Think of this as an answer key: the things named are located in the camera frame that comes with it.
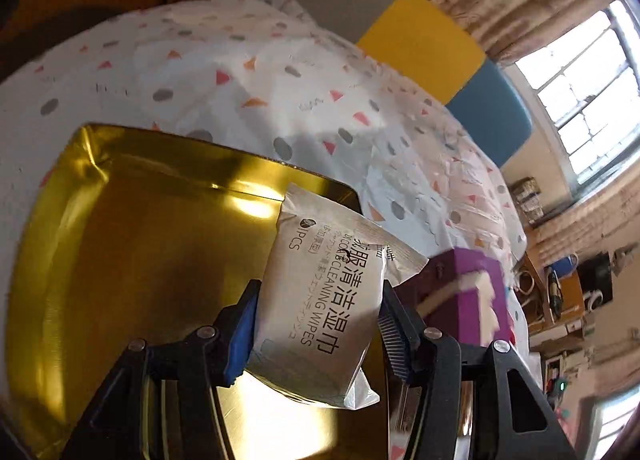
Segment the white bedsheet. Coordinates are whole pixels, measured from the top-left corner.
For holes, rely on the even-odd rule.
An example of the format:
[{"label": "white bedsheet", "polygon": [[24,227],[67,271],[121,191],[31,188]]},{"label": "white bedsheet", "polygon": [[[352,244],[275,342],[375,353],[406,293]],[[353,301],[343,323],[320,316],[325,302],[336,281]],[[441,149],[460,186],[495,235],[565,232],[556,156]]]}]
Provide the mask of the white bedsheet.
[{"label": "white bedsheet", "polygon": [[366,217],[419,252],[482,250],[511,284],[524,233],[499,170],[458,121],[293,0],[266,1],[273,6],[203,0],[127,13],[0,85],[3,300],[38,187],[86,122],[202,138],[345,182]]}]

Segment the cleaning wipes package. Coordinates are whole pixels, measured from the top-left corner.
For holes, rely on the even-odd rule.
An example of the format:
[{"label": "cleaning wipes package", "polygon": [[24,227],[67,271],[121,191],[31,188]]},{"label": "cleaning wipes package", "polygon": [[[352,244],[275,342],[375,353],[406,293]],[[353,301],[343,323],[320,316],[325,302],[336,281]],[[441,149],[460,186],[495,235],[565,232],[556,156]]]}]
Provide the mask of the cleaning wipes package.
[{"label": "cleaning wipes package", "polygon": [[380,400],[360,369],[382,284],[424,258],[350,209],[290,185],[278,217],[246,369],[310,404],[357,410]]}]

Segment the bolt head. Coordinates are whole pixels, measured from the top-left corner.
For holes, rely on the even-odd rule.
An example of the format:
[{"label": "bolt head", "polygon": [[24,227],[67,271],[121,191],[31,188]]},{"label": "bolt head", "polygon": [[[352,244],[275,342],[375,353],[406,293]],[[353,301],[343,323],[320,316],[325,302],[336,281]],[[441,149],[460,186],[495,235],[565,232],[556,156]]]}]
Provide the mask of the bolt head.
[{"label": "bolt head", "polygon": [[495,351],[505,354],[509,350],[511,350],[511,345],[507,341],[502,341],[501,339],[499,339],[494,343],[494,348]]},{"label": "bolt head", "polygon": [[424,336],[428,339],[440,339],[442,337],[442,332],[437,328],[425,328]]},{"label": "bolt head", "polygon": [[146,341],[144,339],[133,339],[127,348],[132,352],[141,352],[146,348]]},{"label": "bolt head", "polygon": [[201,326],[196,334],[200,339],[210,339],[215,337],[218,331],[213,326]]}]

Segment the purple tissue box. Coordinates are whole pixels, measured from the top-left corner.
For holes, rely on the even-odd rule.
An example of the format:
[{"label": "purple tissue box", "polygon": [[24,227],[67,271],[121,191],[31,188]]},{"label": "purple tissue box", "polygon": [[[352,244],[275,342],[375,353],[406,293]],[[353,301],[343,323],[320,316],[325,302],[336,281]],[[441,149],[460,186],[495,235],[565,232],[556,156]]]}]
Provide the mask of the purple tissue box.
[{"label": "purple tissue box", "polygon": [[[500,325],[493,340],[509,341],[511,331],[500,263],[482,252],[459,248],[447,250],[432,257],[420,273],[399,284],[394,290],[402,304],[415,307],[429,294],[446,286],[460,275],[483,270],[489,274],[494,287],[495,298],[492,308]],[[456,294],[427,315],[424,322],[427,326],[452,335],[460,343],[479,345],[478,291],[469,290]]]}]

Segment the metallic tray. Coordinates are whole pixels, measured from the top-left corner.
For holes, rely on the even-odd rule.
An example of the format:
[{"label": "metallic tray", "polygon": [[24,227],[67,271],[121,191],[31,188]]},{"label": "metallic tray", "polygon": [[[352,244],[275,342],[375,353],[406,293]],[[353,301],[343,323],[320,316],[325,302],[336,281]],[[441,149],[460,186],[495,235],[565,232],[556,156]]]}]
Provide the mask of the metallic tray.
[{"label": "metallic tray", "polygon": [[[41,459],[70,430],[126,344],[175,341],[261,278],[287,185],[360,211],[353,189],[253,154],[141,129],[87,125],[40,192],[9,300],[14,414]],[[293,402],[249,374],[218,388],[237,460],[386,459],[382,344],[359,411]]]}]

